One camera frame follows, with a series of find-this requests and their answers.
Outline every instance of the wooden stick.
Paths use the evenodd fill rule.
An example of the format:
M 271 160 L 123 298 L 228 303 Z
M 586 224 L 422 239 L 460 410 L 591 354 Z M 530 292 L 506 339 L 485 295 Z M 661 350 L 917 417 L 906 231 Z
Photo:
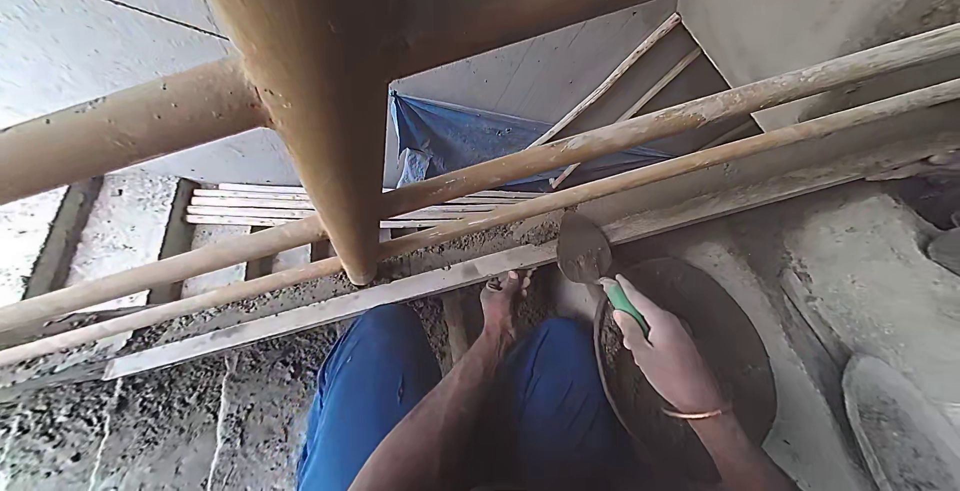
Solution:
M 630 190 L 687 174 L 694 170 L 745 158 L 786 144 L 806 141 L 814 137 L 825 137 L 853 126 L 946 103 L 957 97 L 960 97 L 960 79 L 950 80 L 874 103 L 848 108 L 795 126 L 751 136 L 709 150 L 688 153 L 656 164 L 549 193 L 537 199 L 502 205 L 488 213 L 468 215 L 459 221 L 444 223 L 441 227 L 427 228 L 414 234 L 408 234 L 396 240 L 384 242 L 381 246 L 381 257 L 392 257 L 414 249 L 484 231 L 498 225 L 520 221 L 534 215 L 547 214 L 619 191 Z
M 677 75 L 680 75 L 684 71 L 684 69 L 687 69 L 687 66 L 689 66 L 690 64 L 693 64 L 693 61 L 696 60 L 697 58 L 700 58 L 700 55 L 703 53 L 704 53 L 703 49 L 701 49 L 699 46 L 691 50 L 687 55 L 682 57 L 679 60 L 679 62 L 677 62 L 676 65 L 674 65 L 669 71 L 667 71 L 665 75 L 660 77 L 660 79 L 657 80 L 656 83 L 646 91 L 646 93 L 640 96 L 639 100 L 637 100 L 636 103 L 633 103 L 633 105 L 630 108 L 627 108 L 626 112 L 620 114 L 620 117 L 616 118 L 616 121 L 613 123 L 619 123 L 632 118 L 636 113 L 638 113 L 643 108 L 644 105 L 650 102 L 650 100 L 653 99 L 658 93 L 660 93 L 661 90 L 666 88 L 666 85 L 670 84 L 671 81 L 676 79 Z M 560 186 L 560 184 L 562 184 L 564 180 L 566 180 L 567 177 L 570 176 L 570 173 L 576 170 L 576 168 L 580 165 L 581 163 L 573 163 L 570 166 L 566 167 L 566 170 L 560 173 L 560 175 L 557 178 L 553 178 L 553 180 L 550 181 L 550 187 L 556 190 Z
M 721 165 L 773 148 L 826 137 L 853 126 L 939 105 L 957 98 L 960 98 L 960 79 L 897 95 L 890 99 L 849 108 L 795 126 L 777 129 L 702 152 L 689 153 L 608 178 L 597 179 L 590 183 L 549 193 L 526 202 L 502 205 L 488 213 L 471 215 L 460 221 L 450 221 L 438 227 L 407 234 L 398 239 L 381 243 L 380 258 L 385 259 L 401 255 L 505 223 L 520 221 L 534 215 L 547 214 L 588 200 L 659 182 L 710 166 Z M 0 350 L 0 365 L 22 362 L 132 329 L 145 328 L 178 316 L 224 305 L 241 298 L 255 296 L 268 290 L 281 289 L 294 283 L 329 275 L 339 269 L 339 262 L 331 261 L 332 259 L 328 258 L 303 268 L 235 283 L 192 298 L 164 303 L 125 317 L 107 320 L 97 325 L 84 326 L 24 345 Z M 217 334 L 221 337 L 224 336 L 222 332 L 217 332 Z
M 269 121 L 238 59 L 205 63 L 0 132 L 0 204 Z
M 210 244 L 193 251 L 113 275 L 88 280 L 0 307 L 0 331 L 50 319 L 141 290 L 169 285 L 234 264 L 267 257 L 321 240 L 323 224 L 316 215 Z
M 574 118 L 579 117 L 583 111 L 594 104 L 597 99 L 600 99 L 600 96 L 603 95 L 607 90 L 609 90 L 614 83 L 627 72 L 630 67 L 637 62 L 646 54 L 654 44 L 664 38 L 671 30 L 674 29 L 678 24 L 680 24 L 680 15 L 676 12 L 667 17 L 656 29 L 643 39 L 643 41 L 633 49 L 633 52 L 630 55 L 627 55 L 626 59 L 620 62 L 620 64 L 613 69 L 613 72 L 609 74 L 606 79 L 600 82 L 600 85 L 594 89 L 589 95 L 587 95 L 579 104 L 574 106 L 566 116 L 559 119 L 559 121 L 553 125 L 550 129 L 542 134 L 537 140 L 534 140 L 527 148 L 533 148 L 535 146 L 540 146 L 546 141 L 553 139 L 560 131 L 567 127 Z
M 699 46 L 687 53 L 687 55 L 682 57 L 676 65 L 671 67 L 670 70 L 666 72 L 665 75 L 660 77 L 660 80 L 657 80 L 656 83 L 636 101 L 636 103 L 633 103 L 630 108 L 627 108 L 626 112 L 620 114 L 620 117 L 616 118 L 616 122 L 622 122 L 634 117 L 634 115 L 638 113 L 644 105 L 649 103 L 651 99 L 653 99 L 658 93 L 666 88 L 666 85 L 670 84 L 674 79 L 676 79 L 677 75 L 680 75 L 682 72 L 684 72 L 684 69 L 687 69 L 690 64 L 693 64 L 693 61 L 700 58 L 700 55 L 703 53 L 704 50 Z
M 957 54 L 960 24 L 927 31 L 405 185 L 384 193 L 381 218 Z

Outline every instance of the cement floor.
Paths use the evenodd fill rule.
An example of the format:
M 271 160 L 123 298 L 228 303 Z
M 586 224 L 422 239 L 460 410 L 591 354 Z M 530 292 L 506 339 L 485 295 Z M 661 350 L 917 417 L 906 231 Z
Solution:
M 956 425 L 960 353 L 949 339 L 960 330 L 960 279 L 920 251 L 936 232 L 878 184 L 854 183 L 629 245 L 701 268 L 750 317 L 776 387 L 764 448 L 800 487 L 869 489 L 845 432 L 835 369 L 788 305 L 779 275 L 796 271 L 851 352 L 894 365 Z M 565 305 L 558 313 L 571 313 Z M 426 308 L 431 338 L 444 340 L 438 303 Z M 314 375 L 343 326 L 8 399 L 0 403 L 0 488 L 292 489 Z M 442 349 L 438 356 L 448 358 Z

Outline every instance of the rusty metal pipe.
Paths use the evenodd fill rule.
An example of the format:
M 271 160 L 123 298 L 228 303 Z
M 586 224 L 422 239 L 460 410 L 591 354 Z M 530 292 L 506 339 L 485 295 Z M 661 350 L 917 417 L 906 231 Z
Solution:
M 212 0 L 350 280 L 377 271 L 394 0 Z
M 0 131 L 0 204 L 267 125 L 223 58 Z

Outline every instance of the wooden plank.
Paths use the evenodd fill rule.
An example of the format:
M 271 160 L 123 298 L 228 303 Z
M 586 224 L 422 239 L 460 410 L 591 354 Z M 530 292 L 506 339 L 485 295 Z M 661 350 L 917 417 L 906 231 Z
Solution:
M 295 219 L 270 217 L 242 217 L 234 215 L 186 215 L 187 223 L 194 225 L 236 225 L 240 227 L 280 227 Z
M 277 208 L 283 210 L 313 210 L 313 203 L 290 199 L 239 199 L 233 197 L 198 197 L 190 200 L 191 206 L 219 206 L 230 208 Z
M 235 215 L 197 215 L 190 214 L 184 217 L 187 223 L 194 225 L 237 225 L 241 227 L 280 227 L 295 219 L 278 217 L 244 217 Z M 380 221 L 381 229 L 425 229 L 436 227 L 450 219 L 386 219 Z
M 685 55 L 680 61 L 678 61 L 676 65 L 671 67 L 670 70 L 667 71 L 665 75 L 660 77 L 660 79 L 657 80 L 656 83 L 652 85 L 650 89 L 647 90 L 646 93 L 644 93 L 638 100 L 636 100 L 636 103 L 633 103 L 633 105 L 630 108 L 627 108 L 626 112 L 620 114 L 620 117 L 618 117 L 616 121 L 622 122 L 624 120 L 629 120 L 630 118 L 634 117 L 634 115 L 638 113 L 643 108 L 644 105 L 646 105 L 647 103 L 650 102 L 651 99 L 656 97 L 658 93 L 660 93 L 664 88 L 666 88 L 666 85 L 670 84 L 674 79 L 676 79 L 677 75 L 680 75 L 681 73 L 683 73 L 684 69 L 687 69 L 687 67 L 690 64 L 693 64 L 693 61 L 700 58 L 700 55 L 703 53 L 704 53 L 704 50 L 699 46 L 697 46 L 696 48 L 691 50 L 689 53 L 687 53 L 687 55 Z
M 306 195 L 306 189 L 299 185 L 257 185 L 253 183 L 218 183 L 218 190 L 253 191 L 258 193 L 293 193 Z
M 317 215 L 315 209 L 281 209 L 274 207 L 228 207 L 222 205 L 188 205 L 188 215 L 224 215 L 229 217 L 272 217 L 274 219 L 303 219 Z
M 261 191 L 234 191 L 224 189 L 197 189 L 194 191 L 197 197 L 225 197 L 237 199 L 269 199 L 269 200 L 293 200 L 309 201 L 310 197 L 300 193 L 268 193 Z M 443 204 L 514 204 L 522 202 L 525 199 L 511 197 L 476 197 L 467 196 L 457 199 L 451 199 Z
M 393 302 L 404 302 L 439 294 L 481 282 L 506 270 L 552 263 L 557 257 L 556 240 L 543 245 L 524 245 L 473 260 L 404 277 L 387 284 L 364 288 L 326 301 L 318 301 L 268 317 L 255 319 L 174 343 L 114 358 L 103 379 L 109 381 L 182 362 L 184 356 L 197 358 L 225 349 L 247 345 L 354 317 L 366 310 Z
M 644 105 L 649 103 L 651 99 L 656 97 L 658 93 L 660 93 L 664 88 L 666 88 L 666 85 L 670 84 L 671 81 L 676 79 L 677 76 L 684 71 L 684 69 L 687 69 L 687 67 L 690 64 L 693 64 L 694 60 L 700 58 L 700 55 L 703 53 L 704 53 L 703 49 L 701 49 L 699 46 L 691 50 L 687 55 L 681 58 L 676 65 L 674 65 L 669 71 L 667 71 L 665 75 L 660 77 L 660 79 L 657 80 L 656 83 L 646 91 L 646 93 L 641 95 L 640 98 L 636 101 L 636 103 L 633 103 L 633 105 L 630 108 L 627 108 L 626 112 L 620 114 L 620 117 L 618 117 L 616 119 L 616 122 L 614 123 L 622 122 L 632 118 L 636 113 L 640 111 L 640 109 L 643 108 Z M 557 178 L 553 178 L 550 181 L 550 187 L 556 190 L 560 186 L 560 184 L 562 184 L 564 180 L 566 180 L 567 177 L 570 176 L 570 173 L 577 169 L 578 166 L 580 166 L 580 163 L 573 163 L 570 166 L 566 167 L 566 169 L 563 170 L 563 172 L 561 172 Z
M 226 189 L 196 189 L 195 197 L 226 197 L 233 199 L 270 199 L 278 201 L 308 201 L 306 193 L 268 193 L 261 191 L 233 191 Z
M 312 211 L 312 204 L 309 201 L 297 200 L 273 200 L 273 199 L 237 199 L 230 197 L 194 197 L 190 201 L 192 207 L 217 207 L 217 208 L 258 208 L 258 209 L 277 209 L 277 210 L 297 210 Z M 464 204 L 441 204 L 422 207 L 410 213 L 395 215 L 390 219 L 456 219 L 462 215 L 477 212 L 489 212 L 496 208 L 498 204 L 483 203 L 464 203 Z
M 594 89 L 593 92 L 590 92 L 580 103 L 570 109 L 564 117 L 560 118 L 559 121 L 553 125 L 550 129 L 542 134 L 539 138 L 534 140 L 527 148 L 533 148 L 535 146 L 540 146 L 541 144 L 546 143 L 554 138 L 560 131 L 563 131 L 564 128 L 570 124 L 576 117 L 582 115 L 583 111 L 588 109 L 590 105 L 594 104 L 597 99 L 600 99 L 607 90 L 609 90 L 617 80 L 626 73 L 630 67 L 637 62 L 646 54 L 654 44 L 664 38 L 667 34 L 670 33 L 678 24 L 680 24 L 680 15 L 676 12 L 667 17 L 662 24 L 656 27 L 656 29 L 650 33 L 647 38 L 643 39 L 642 42 L 633 49 L 633 52 L 630 55 L 620 62 L 620 64 L 613 69 L 613 72 L 609 74 L 600 85 Z
M 252 183 L 219 183 L 217 184 L 218 190 L 223 191 L 247 191 L 255 193 L 285 193 L 285 194 L 294 194 L 294 195 L 306 195 L 306 189 L 303 187 L 298 187 L 294 185 L 255 185 Z M 383 188 L 383 192 L 393 191 L 387 187 Z M 536 199 L 537 197 L 543 196 L 544 193 L 536 193 L 529 191 L 478 191 L 476 193 L 470 193 L 466 195 L 467 197 L 484 197 L 484 198 L 498 198 L 498 199 Z

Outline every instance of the copper bracelet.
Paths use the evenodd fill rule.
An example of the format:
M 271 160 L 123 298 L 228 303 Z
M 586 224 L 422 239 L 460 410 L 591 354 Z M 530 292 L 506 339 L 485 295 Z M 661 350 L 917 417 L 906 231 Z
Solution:
M 708 410 L 706 412 L 677 412 L 676 410 L 670 410 L 668 408 L 662 408 L 661 411 L 671 418 L 679 418 L 680 420 L 706 420 L 707 418 L 713 418 L 714 416 L 728 412 L 730 408 L 715 408 L 714 410 Z

